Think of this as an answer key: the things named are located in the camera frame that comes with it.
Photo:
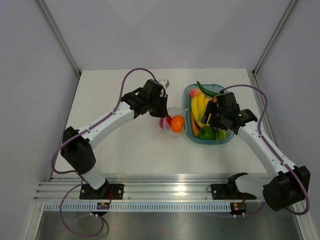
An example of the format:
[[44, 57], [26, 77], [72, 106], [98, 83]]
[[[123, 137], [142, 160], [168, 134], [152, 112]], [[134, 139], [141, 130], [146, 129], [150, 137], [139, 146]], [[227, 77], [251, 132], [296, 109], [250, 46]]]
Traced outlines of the blue plastic fruit basket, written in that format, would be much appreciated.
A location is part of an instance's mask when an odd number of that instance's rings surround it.
[[187, 126], [190, 127], [190, 129], [186, 132], [186, 136], [193, 142], [201, 145], [220, 145], [220, 144], [225, 144], [228, 141], [230, 141], [234, 133], [231, 130], [222, 130], [219, 129], [219, 133], [216, 133], [216, 140], [205, 140], [205, 139], [200, 139], [197, 138], [196, 136], [193, 135], [192, 132], [192, 126], [191, 126], [191, 101], [188, 93], [192, 88], [198, 88], [197, 84], [191, 84], [187, 86], [183, 92], [183, 108], [189, 108], [189, 113], [187, 114]]

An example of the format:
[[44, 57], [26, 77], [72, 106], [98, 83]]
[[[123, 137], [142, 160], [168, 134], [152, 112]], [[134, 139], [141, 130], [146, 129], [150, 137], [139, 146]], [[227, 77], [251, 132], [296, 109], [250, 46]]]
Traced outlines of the bright red apple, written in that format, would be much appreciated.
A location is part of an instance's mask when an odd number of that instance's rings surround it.
[[169, 131], [171, 129], [172, 117], [169, 115], [165, 118], [160, 118], [159, 127], [163, 130]]

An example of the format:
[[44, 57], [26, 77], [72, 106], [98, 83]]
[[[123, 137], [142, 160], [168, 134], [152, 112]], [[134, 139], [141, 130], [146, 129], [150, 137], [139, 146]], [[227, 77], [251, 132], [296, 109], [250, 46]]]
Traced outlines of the clear zip top bag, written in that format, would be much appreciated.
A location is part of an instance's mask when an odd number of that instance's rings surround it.
[[167, 109], [168, 116], [160, 118], [152, 129], [153, 137], [177, 137], [186, 134], [190, 129], [188, 127], [187, 116], [190, 112], [189, 108], [169, 107]]

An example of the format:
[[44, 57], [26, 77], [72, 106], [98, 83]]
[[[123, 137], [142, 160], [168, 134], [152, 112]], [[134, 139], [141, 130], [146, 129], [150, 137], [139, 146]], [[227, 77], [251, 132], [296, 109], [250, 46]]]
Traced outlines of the orange fruit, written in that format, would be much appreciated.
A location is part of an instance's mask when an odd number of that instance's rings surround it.
[[180, 133], [184, 128], [185, 119], [182, 115], [175, 115], [171, 118], [170, 128], [175, 133]]

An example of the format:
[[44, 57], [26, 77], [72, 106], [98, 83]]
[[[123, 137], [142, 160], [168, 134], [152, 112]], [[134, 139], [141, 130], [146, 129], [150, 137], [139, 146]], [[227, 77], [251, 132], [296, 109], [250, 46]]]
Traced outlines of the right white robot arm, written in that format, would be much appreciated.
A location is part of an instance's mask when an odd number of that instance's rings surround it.
[[251, 194], [263, 198], [274, 211], [288, 209], [300, 201], [306, 201], [302, 215], [310, 209], [308, 189], [311, 173], [305, 167], [298, 167], [278, 149], [263, 133], [261, 122], [249, 109], [241, 110], [232, 92], [216, 96], [209, 101], [202, 118], [214, 130], [231, 130], [239, 136], [262, 163], [268, 180], [242, 172], [228, 178], [227, 193], [232, 198]]

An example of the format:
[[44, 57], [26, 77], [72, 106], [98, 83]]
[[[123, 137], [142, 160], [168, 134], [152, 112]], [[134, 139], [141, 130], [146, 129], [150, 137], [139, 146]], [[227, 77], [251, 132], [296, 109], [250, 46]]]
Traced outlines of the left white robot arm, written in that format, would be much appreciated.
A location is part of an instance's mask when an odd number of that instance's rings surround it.
[[85, 180], [81, 199], [109, 199], [121, 184], [110, 184], [96, 165], [94, 148], [123, 124], [149, 113], [156, 118], [168, 116], [166, 90], [168, 80], [149, 79], [143, 87], [120, 95], [116, 106], [95, 121], [75, 129], [68, 127], [63, 133], [61, 156]]

